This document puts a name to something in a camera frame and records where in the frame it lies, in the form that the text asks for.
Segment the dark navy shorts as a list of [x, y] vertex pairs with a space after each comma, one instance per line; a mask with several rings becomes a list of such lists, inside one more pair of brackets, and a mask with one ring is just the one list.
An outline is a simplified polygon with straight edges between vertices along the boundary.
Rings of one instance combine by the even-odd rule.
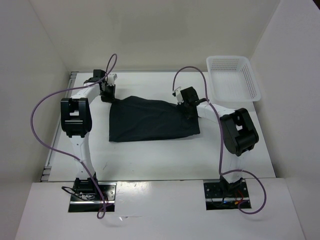
[[198, 134], [198, 118], [188, 119], [173, 103], [129, 96], [110, 107], [110, 142], [173, 140]]

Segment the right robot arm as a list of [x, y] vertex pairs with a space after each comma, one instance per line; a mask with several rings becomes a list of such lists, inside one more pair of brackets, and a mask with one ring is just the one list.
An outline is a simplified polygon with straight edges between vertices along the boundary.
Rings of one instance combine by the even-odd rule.
[[172, 95], [187, 118], [200, 117], [218, 124], [222, 134], [220, 149], [228, 152], [219, 160], [219, 191], [225, 197], [232, 196], [241, 185], [247, 155], [259, 141], [248, 110], [231, 109], [200, 99], [193, 87], [178, 87]]

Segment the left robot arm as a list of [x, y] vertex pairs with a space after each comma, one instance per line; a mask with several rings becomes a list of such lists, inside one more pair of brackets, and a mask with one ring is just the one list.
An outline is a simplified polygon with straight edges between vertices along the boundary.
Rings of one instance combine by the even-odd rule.
[[61, 128], [69, 138], [79, 169], [74, 181], [73, 192], [89, 200], [96, 199], [100, 187], [93, 167], [89, 146], [89, 136], [93, 127], [90, 104], [97, 97], [103, 102], [115, 100], [115, 73], [94, 70], [93, 77], [83, 83], [78, 92], [60, 101]]

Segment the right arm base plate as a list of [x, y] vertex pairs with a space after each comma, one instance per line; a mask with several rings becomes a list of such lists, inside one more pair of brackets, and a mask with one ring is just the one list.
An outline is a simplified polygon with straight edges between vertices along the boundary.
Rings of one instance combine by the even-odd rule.
[[230, 189], [220, 180], [203, 182], [206, 210], [251, 209], [250, 197], [245, 180], [240, 180]]

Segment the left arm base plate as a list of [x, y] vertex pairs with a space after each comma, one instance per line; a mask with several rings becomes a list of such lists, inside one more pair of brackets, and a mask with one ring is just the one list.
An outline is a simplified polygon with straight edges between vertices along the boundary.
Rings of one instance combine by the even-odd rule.
[[[116, 199], [116, 187], [115, 182], [102, 182], [99, 184], [99, 188], [106, 200], [106, 212], [115, 211], [115, 199]], [[103, 211], [103, 199], [99, 192], [93, 185], [92, 188], [77, 189], [75, 186], [68, 189], [71, 192], [68, 212], [69, 213], [97, 213]]]

